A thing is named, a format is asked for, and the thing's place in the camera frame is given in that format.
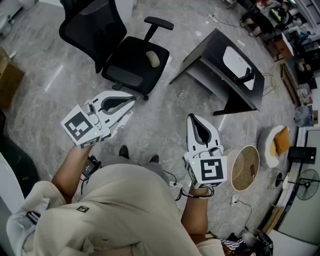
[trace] black box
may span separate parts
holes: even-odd
[[[305,146],[291,146],[288,159],[291,162],[314,165],[316,161],[317,148]]]

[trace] chair armrest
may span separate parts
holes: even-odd
[[[144,19],[144,22],[151,24],[151,27],[149,28],[148,32],[145,35],[144,41],[149,41],[150,38],[154,35],[158,27],[162,27],[167,30],[173,30],[174,25],[161,18],[156,18],[156,17],[146,17]]]
[[[164,29],[167,29],[167,30],[173,30],[174,29],[174,25],[169,22],[169,21],[166,21],[162,18],[156,18],[156,17],[146,17],[144,19],[144,22],[145,23],[149,23],[149,24],[154,24],[154,25],[157,25],[158,27],[161,27],[161,28],[164,28]]]

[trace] black office chair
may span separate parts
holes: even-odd
[[[65,20],[59,35],[67,43],[79,48],[95,62],[95,72],[102,69],[102,76],[115,82],[112,87],[120,90],[128,87],[144,95],[156,86],[169,58],[169,52],[149,42],[158,27],[173,30],[166,20],[147,17],[151,27],[144,40],[128,36],[120,19],[115,0],[60,0]],[[146,56],[149,51],[159,58],[159,66],[153,68]]]

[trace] black shoe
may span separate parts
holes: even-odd
[[[154,156],[152,156],[150,159],[149,159],[149,162],[148,163],[157,163],[159,164],[159,156],[157,154],[155,154]]]
[[[119,150],[119,157],[123,157],[129,160],[129,150],[126,145],[122,145]]]

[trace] white round cushion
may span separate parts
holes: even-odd
[[[263,129],[257,144],[260,163],[265,168],[273,168],[279,164],[276,156],[270,154],[270,145],[275,136],[284,128],[283,125],[270,126]]]

